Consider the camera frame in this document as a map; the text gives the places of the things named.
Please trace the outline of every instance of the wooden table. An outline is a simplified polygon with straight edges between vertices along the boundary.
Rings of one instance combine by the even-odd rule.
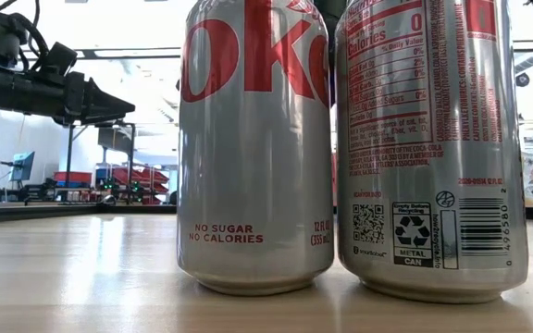
[[[309,289],[216,294],[176,264],[174,216],[77,216],[0,223],[2,332],[533,332],[530,276],[481,305],[376,294],[337,262]]]

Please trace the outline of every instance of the recycling symbol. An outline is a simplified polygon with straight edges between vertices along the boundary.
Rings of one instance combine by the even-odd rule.
[[[425,246],[431,233],[420,216],[404,216],[395,233],[401,245]]]

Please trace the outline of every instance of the silver can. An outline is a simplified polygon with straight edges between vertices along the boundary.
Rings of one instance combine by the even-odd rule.
[[[354,0],[336,37],[343,264],[429,302],[523,283],[507,1]]]
[[[305,0],[202,0],[187,26],[179,265],[228,294],[305,287],[334,258],[322,18]]]

